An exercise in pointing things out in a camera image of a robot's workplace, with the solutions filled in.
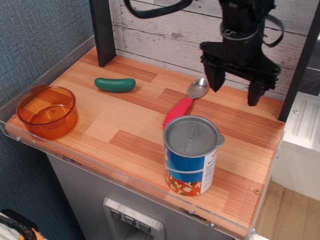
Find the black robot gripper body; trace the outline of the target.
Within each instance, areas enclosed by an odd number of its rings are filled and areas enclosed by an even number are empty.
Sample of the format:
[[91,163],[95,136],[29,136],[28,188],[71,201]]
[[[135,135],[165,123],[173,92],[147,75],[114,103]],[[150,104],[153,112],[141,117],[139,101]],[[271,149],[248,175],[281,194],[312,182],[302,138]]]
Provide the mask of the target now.
[[225,73],[253,81],[261,79],[265,90],[275,89],[280,67],[262,52],[264,25],[258,24],[246,32],[236,32],[220,26],[222,42],[200,44],[201,62],[226,64]]

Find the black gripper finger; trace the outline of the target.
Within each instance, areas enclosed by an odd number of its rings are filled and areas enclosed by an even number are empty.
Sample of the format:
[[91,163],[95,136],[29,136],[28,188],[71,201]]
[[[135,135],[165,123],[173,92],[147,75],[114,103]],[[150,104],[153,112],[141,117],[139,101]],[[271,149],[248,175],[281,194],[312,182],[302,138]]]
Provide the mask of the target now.
[[226,66],[226,64],[204,62],[203,65],[210,88],[214,92],[217,92],[225,82],[226,71],[224,70],[224,67]]
[[248,105],[250,107],[256,106],[265,91],[265,83],[261,79],[257,78],[251,81],[248,88]]

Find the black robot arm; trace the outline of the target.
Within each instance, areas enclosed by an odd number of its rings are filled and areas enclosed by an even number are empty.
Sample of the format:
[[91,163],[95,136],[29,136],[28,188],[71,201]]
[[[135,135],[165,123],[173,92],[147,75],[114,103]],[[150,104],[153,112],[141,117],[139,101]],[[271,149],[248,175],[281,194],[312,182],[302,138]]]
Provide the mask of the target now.
[[201,61],[210,88],[217,92],[226,73],[250,81],[248,105],[256,106],[265,91],[274,89],[281,68],[262,51],[265,22],[273,22],[284,30],[283,23],[270,11],[273,0],[221,0],[222,42],[202,42]]

